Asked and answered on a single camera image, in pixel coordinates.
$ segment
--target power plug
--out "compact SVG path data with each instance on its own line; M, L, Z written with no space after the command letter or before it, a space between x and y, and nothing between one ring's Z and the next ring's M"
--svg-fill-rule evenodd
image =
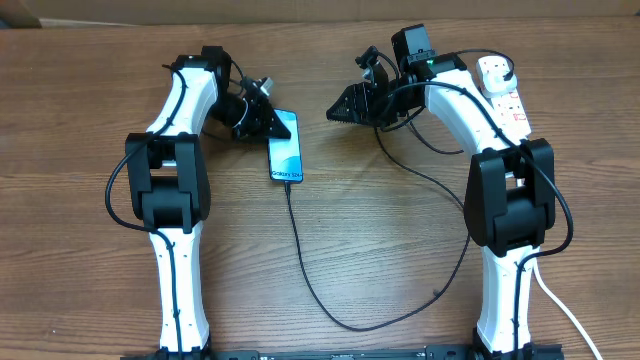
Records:
M502 56L485 56L478 59L476 72L482 79L482 94L488 98L501 96L518 87L515 74L509 80L504 76L510 71L507 59Z

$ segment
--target wooden table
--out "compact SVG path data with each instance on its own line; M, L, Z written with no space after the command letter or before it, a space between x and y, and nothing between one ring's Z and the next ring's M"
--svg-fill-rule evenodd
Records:
M534 128L556 155L575 241L541 261L550 288L605 358L640 357L640 20L637 17L425 21L440 52L495 48L517 64ZM299 114L305 181L293 187L307 271L339 319L373 325L433 296L460 256L460 211L392 163L372 130L325 119L353 59L406 22L0 31L0 358L115 359L156 349L157 267L145 234L117 226L104 186L129 132L143 131L170 87L162 63L223 45L250 76L275 80L273 103ZM473 56L466 57L471 66ZM433 116L417 121L444 149ZM462 196L468 160L437 155L408 130L392 154ZM203 140L212 209L201 247L203 297L218 350L381 349L471 339L482 302L480 249L423 313L351 333L314 303L297 263L281 185L261 146ZM134 220L126 174L116 211ZM545 248L564 238L557 225ZM590 359L562 312L533 286L531 332Z

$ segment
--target white cable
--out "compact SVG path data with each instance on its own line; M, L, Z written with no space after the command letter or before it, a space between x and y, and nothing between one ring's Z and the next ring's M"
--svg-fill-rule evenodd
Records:
M591 351L593 352L593 355L595 355L596 359L602 360L602 355L600 355L600 352L596 348L596 344L594 344L593 341L591 341L589 334L587 334L587 331L582 327L582 325L580 325L580 322L578 321L578 319L576 319L573 313L571 313L571 310L569 310L569 308L566 307L562 303L562 301L560 301L560 299L558 299L558 297L555 296L551 292L551 290L549 290L547 285L545 285L545 283L542 281L542 276L540 276L540 269L538 269L538 259L533 259L533 260L535 260L533 262L533 273L536 275L536 280L538 281L538 285L540 285L540 288L542 289L542 291L544 291L547 295L549 295L551 300L553 300L553 302L555 302L556 305L558 305L558 307L560 307L560 309L562 309L562 311L564 311L564 313L567 314L567 316L569 317L569 320L571 320L573 325L576 326L576 329L578 329L578 331L580 332L580 335L582 335L584 340L587 342L587 345L589 345L589 348L591 348Z

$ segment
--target robotic hand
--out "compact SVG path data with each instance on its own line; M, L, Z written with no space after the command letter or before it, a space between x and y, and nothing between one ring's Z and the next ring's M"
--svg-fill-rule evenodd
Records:
M168 66L173 86L162 112L146 133L129 134L126 156L107 186L106 205L113 219L149 232L158 261L163 314L160 350L142 359L211 356L199 256L203 221L211 205L199 143L207 115L231 128L232 138L240 142L291 137L269 103L270 78L253 81L240 72L244 94L228 93L232 64L222 47L205 46L201 55L178 56ZM111 187L124 165L133 211L144 226L124 222L111 208ZM163 166L176 167L177 176L151 175L151 169Z
M483 247L483 303L473 353L477 359L563 358L560 346L533 345L527 325L533 263L526 262L542 255L539 246L555 221L557 189L551 146L544 139L527 140L531 128L508 58L478 61L485 98L458 57L465 51L438 56L424 25L402 29L391 42L398 67L370 47L356 58L366 81L347 87L327 118L384 132L426 108L448 127L471 160L464 218ZM388 80L378 57L394 69L395 79ZM419 110L409 115L414 108ZM393 125L399 116L407 118ZM519 187L506 189L510 177Z

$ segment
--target phone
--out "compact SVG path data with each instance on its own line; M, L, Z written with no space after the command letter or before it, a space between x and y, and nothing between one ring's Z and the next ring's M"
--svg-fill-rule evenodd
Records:
M275 109L276 115L291 133L290 139L269 139L269 170L271 180L301 183L302 157L298 116L292 111Z

